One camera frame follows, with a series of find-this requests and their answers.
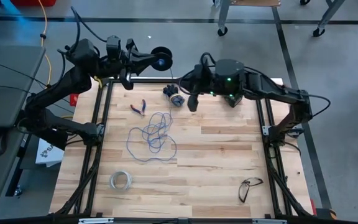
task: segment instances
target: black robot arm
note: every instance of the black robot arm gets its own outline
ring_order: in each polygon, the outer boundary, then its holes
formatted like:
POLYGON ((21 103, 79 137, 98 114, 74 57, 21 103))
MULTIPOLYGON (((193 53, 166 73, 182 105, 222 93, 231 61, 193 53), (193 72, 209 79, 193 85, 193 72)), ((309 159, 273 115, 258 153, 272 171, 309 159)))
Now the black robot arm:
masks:
POLYGON ((77 134, 84 144, 94 146, 100 142, 102 126, 93 123, 80 124, 53 115, 46 107, 72 93, 83 93, 91 88, 91 78, 102 80, 113 77, 120 79, 125 89, 133 89, 131 75, 140 75, 149 65, 159 71, 172 66, 172 53, 165 47, 153 49, 151 54, 139 53, 132 39, 126 44, 127 51, 121 50, 121 40, 116 36, 107 39, 107 56, 99 57, 93 44, 83 39, 71 48, 67 47, 65 57, 74 67, 50 88, 42 90, 27 98, 24 108, 25 119, 21 126, 28 132, 63 148, 57 135, 62 133, 77 134))
POLYGON ((189 94, 188 107, 196 111, 198 95, 223 95, 238 102, 242 97, 250 100, 271 99, 290 104, 288 115, 275 126, 268 128, 269 143, 284 145, 285 134, 294 126, 312 118, 308 92, 274 83, 263 73, 244 67, 235 60, 218 60, 208 65, 204 57, 190 73, 180 79, 180 86, 189 94))

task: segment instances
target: wire cutters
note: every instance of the wire cutters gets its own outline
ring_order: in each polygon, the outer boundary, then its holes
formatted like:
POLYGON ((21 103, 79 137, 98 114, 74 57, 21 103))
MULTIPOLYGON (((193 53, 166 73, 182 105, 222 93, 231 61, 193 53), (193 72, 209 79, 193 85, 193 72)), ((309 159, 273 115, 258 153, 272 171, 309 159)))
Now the wire cutters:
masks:
POLYGON ((145 100, 142 100, 142 102, 143 102, 142 111, 136 109, 136 108, 134 107, 134 105, 131 105, 131 109, 132 109, 133 111, 135 111, 136 113, 138 113, 138 114, 144 116, 144 110, 146 110, 146 101, 145 101, 145 100))

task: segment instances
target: tangled blue wire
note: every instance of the tangled blue wire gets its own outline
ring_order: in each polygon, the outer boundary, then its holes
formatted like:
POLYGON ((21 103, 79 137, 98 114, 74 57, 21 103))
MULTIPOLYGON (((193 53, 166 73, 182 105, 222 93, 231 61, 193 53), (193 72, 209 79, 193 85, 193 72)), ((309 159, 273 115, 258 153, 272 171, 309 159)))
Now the tangled blue wire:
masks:
POLYGON ((177 144, 176 144, 175 140, 173 140, 172 137, 167 134, 167 132, 171 128, 172 123, 173 123, 173 118, 171 115, 171 110, 169 111, 169 113, 161 113, 161 112, 154 113, 149 120, 149 124, 146 127, 144 127, 143 129, 136 127, 136 128, 132 128, 131 130, 129 130, 128 138, 127 138, 127 142, 126 142, 128 152, 131 154, 131 156, 135 160, 140 161, 140 162, 148 162, 148 161, 152 161, 152 160, 168 162, 169 160, 174 158, 175 155, 177 154, 177 144), (157 123, 157 124, 152 123, 154 116, 161 116, 161 120, 159 123, 157 123), (147 144, 149 145, 149 151, 151 153, 153 153, 153 154, 159 153, 167 139, 170 139, 174 143, 175 152, 168 159, 161 159, 158 157, 151 157, 149 159, 136 158, 136 156, 132 153, 132 151, 129 149, 129 146, 128 146, 129 139, 131 138, 131 133, 134 130, 139 130, 142 132, 142 138, 145 141, 147 141, 147 144))

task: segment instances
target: wooden table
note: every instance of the wooden table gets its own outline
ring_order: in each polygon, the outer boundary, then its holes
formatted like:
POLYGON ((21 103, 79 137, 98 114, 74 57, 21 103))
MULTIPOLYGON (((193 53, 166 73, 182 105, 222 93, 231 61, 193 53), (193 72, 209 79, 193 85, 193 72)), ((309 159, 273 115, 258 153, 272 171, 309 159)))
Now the wooden table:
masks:
MULTIPOLYGON (((195 113, 185 105, 172 108, 174 122, 168 135, 177 144, 175 157, 169 162, 143 163, 133 159, 126 147, 129 130, 146 126, 155 112, 169 112, 168 101, 162 94, 163 87, 163 84, 135 84, 132 91, 126 91, 121 85, 114 84, 93 214, 103 212, 104 217, 148 218, 262 218, 267 213, 273 216, 255 101, 243 99, 231 108, 219 96, 204 95, 199 97, 195 113), (141 99, 147 102, 144 118, 129 109, 130 104, 140 107, 141 99), (128 191, 120 192, 109 186, 110 176, 118 170, 125 170, 132 176, 128 191), (259 177, 264 183, 251 187, 246 202, 241 203, 237 196, 238 188, 249 177, 259 177)), ((91 120, 96 93, 97 85, 94 83, 90 91, 80 95, 75 121, 85 123, 91 120)), ((276 123, 288 113, 288 105, 283 103, 272 101, 272 108, 276 123)), ((140 131, 132 133, 129 149, 138 158, 155 156, 149 152, 140 131)), ((175 145, 167 141, 157 156, 167 159, 173 155, 174 149, 175 145)), ((291 146, 281 149, 288 187, 312 213, 299 152, 291 146)), ((82 143, 67 147, 51 212, 61 208, 78 186, 84 153, 82 143)), ((282 194, 277 189, 284 211, 282 194)), ((85 207, 87 191, 82 208, 85 207)))

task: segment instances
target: concrete floor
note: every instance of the concrete floor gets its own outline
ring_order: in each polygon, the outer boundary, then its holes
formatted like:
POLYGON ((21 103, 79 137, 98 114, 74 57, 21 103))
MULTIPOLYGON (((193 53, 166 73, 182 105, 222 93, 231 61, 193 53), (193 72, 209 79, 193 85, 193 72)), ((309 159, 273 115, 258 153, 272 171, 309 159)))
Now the concrete floor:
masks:
MULTIPOLYGON (((217 18, 218 11, 210 0, 71 0, 57 1, 47 9, 49 17, 72 17, 70 6, 75 6, 84 18, 161 18, 209 19, 217 18)), ((281 19, 319 20, 327 9, 326 1, 311 1, 299 6, 297 0, 284 0, 278 8, 281 19)), ((39 8, 16 9, 6 2, 0 16, 24 15, 42 17, 39 8)), ((273 19, 269 7, 231 7, 228 19, 273 19)), ((346 1, 334 20, 358 21, 358 0, 346 1)), ((141 52, 166 46, 173 52, 173 74, 182 76, 198 62, 203 52, 215 58, 234 58, 247 66, 259 69, 272 78, 282 78, 290 84, 275 24, 227 24, 229 32, 224 37, 216 35, 216 24, 204 23, 142 23, 142 22, 92 22, 89 26, 101 37, 118 35, 122 40, 133 38, 141 52)), ((0 44, 39 45, 43 22, 0 21, 0 44)), ((311 94, 323 95, 332 101, 326 112, 310 121, 317 155, 326 182, 329 199, 341 220, 358 221, 358 25, 329 25, 320 38, 312 38, 316 26, 283 25, 296 79, 300 88, 311 94)), ((89 38, 99 49, 105 49, 86 29, 82 38, 89 38)), ((53 65, 52 83, 62 66, 57 48, 71 45, 75 39, 73 22, 49 22, 45 47, 53 65)), ((44 61, 37 74, 47 80, 47 63, 44 61)), ((169 72, 147 69, 143 77, 166 77, 169 72)), ((69 110, 66 103, 60 102, 69 110)), ((314 111, 325 106, 321 100, 312 100, 314 111)), ((57 115, 67 112, 56 107, 57 115)), ((320 207, 321 202, 303 138, 299 139, 302 161, 310 196, 320 207)), ((30 171, 21 183, 25 194, 17 198, 0 200, 0 218, 29 217, 48 212, 56 173, 30 171)))

